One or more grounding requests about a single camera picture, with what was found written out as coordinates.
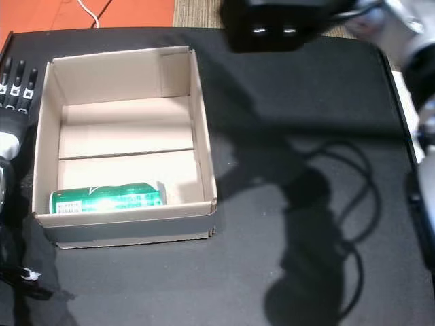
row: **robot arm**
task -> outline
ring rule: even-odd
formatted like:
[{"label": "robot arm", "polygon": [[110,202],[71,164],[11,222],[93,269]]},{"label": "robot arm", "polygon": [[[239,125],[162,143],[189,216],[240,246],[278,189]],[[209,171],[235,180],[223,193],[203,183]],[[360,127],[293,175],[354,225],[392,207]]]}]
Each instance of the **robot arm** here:
[{"label": "robot arm", "polygon": [[237,52],[295,50],[339,24],[383,50],[402,70],[419,114],[426,157],[417,169],[423,253],[435,272],[435,1],[224,0],[220,15]]}]

